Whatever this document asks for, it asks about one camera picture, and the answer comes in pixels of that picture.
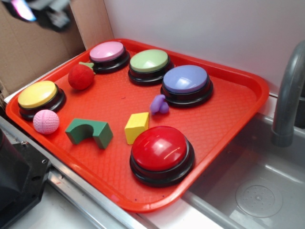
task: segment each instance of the purple button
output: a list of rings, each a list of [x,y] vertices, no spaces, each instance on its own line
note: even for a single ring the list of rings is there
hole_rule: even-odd
[[[112,60],[124,52],[124,46],[120,42],[104,42],[95,46],[90,51],[90,57],[93,61],[103,62]]]
[[[195,65],[182,65],[173,68],[163,78],[166,89],[178,94],[198,91],[205,86],[206,81],[206,71]]]

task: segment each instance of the cardboard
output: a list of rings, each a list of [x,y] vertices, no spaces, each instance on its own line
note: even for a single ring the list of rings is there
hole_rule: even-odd
[[[113,39],[103,0],[73,0],[70,5],[86,49]]]
[[[0,21],[0,97],[85,51],[74,18],[66,32],[57,33],[13,18],[0,4]]]

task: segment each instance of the faucet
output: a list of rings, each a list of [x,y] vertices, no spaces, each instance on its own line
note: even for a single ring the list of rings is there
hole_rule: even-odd
[[[277,98],[271,142],[275,146],[292,144],[294,126],[305,128],[305,41],[292,52]]]

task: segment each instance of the sink drain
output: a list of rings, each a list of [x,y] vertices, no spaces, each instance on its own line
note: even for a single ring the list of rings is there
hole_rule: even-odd
[[[281,209],[283,198],[275,186],[259,179],[243,183],[236,192],[236,201],[248,215],[266,218]]]

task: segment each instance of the green foam block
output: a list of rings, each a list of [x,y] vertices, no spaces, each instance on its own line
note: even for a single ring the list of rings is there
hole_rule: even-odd
[[[93,137],[100,149],[105,149],[113,138],[107,122],[75,118],[65,131],[70,141],[77,145],[83,139]]]

